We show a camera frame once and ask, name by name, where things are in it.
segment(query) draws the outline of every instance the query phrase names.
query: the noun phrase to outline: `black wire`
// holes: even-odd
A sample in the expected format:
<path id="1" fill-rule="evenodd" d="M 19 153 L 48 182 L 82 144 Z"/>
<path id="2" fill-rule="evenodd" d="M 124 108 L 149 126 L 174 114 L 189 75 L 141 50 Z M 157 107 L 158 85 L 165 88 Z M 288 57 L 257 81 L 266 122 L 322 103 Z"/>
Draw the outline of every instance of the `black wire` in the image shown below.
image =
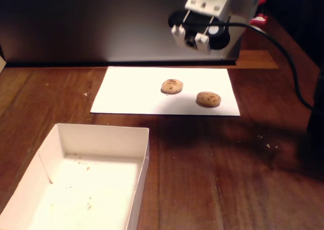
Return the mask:
<path id="1" fill-rule="evenodd" d="M 181 24 L 182 25 L 190 25 L 190 26 L 219 26 L 219 27 L 231 27 L 232 26 L 232 27 L 243 27 L 243 28 L 249 28 L 249 29 L 255 30 L 258 33 L 262 34 L 263 36 L 267 37 L 268 40 L 270 40 L 273 44 L 275 44 L 275 46 L 284 54 L 284 56 L 286 57 L 289 65 L 290 65 L 291 71 L 293 73 L 295 92 L 296 92 L 297 98 L 299 99 L 299 101 L 304 106 L 306 106 L 310 110 L 313 110 L 313 107 L 303 99 L 303 97 L 302 97 L 302 95 L 300 93 L 299 83 L 298 83 L 298 74 L 297 74 L 296 66 L 295 66 L 295 64 L 293 62 L 292 57 L 289 55 L 289 53 L 286 51 L 286 49 L 283 48 L 283 46 L 278 41 L 276 41 L 272 36 L 267 34 L 265 31 L 263 31 L 259 27 L 249 25 L 249 24 L 245 24 L 245 23 L 213 23 L 212 22 L 210 24 L 206 24 L 206 23 L 205 24 L 199 24 L 199 23 L 187 23 L 187 22 L 185 22 L 185 23 L 181 23 Z M 324 114 L 322 111 L 316 110 L 316 112 L 319 113 L 319 114 Z"/>

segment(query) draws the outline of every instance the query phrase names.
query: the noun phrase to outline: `robotic arm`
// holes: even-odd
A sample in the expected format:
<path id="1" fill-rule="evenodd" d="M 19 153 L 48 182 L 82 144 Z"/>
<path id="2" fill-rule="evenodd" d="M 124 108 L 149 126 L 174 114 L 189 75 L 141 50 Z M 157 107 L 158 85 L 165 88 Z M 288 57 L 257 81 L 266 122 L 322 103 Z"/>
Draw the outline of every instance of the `robotic arm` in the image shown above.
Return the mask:
<path id="1" fill-rule="evenodd" d="M 188 0 L 185 10 L 174 12 L 169 26 L 180 47 L 209 54 L 211 50 L 233 47 L 243 33 L 242 28 L 229 32 L 228 26 L 195 24 L 240 22 L 248 24 L 259 0 Z"/>

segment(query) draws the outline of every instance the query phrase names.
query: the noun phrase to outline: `white cardboard box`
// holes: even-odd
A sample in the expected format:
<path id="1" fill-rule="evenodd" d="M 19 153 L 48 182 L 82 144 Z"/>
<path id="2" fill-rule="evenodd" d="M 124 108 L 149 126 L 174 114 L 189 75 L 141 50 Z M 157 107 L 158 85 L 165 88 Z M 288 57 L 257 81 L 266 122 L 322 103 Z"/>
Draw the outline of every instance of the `white cardboard box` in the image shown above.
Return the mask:
<path id="1" fill-rule="evenodd" d="M 56 124 L 0 215 L 1 230 L 136 230 L 148 129 Z"/>

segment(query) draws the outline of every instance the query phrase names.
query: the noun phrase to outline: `wooden tabletop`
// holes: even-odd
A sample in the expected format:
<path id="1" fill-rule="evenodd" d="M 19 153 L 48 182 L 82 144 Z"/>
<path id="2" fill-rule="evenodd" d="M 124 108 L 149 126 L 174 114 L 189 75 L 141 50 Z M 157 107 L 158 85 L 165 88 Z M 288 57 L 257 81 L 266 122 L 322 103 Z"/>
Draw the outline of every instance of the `wooden tabletop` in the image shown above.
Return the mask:
<path id="1" fill-rule="evenodd" d="M 274 19 L 265 30 L 293 56 L 312 103 L 319 69 Z M 305 150 L 310 111 L 270 42 L 246 31 L 242 49 L 269 51 L 279 69 L 229 70 L 240 117 L 90 114 L 105 69 L 5 68 L 0 211 L 55 123 L 109 124 L 150 128 L 138 229 L 324 229 L 322 161 Z"/>

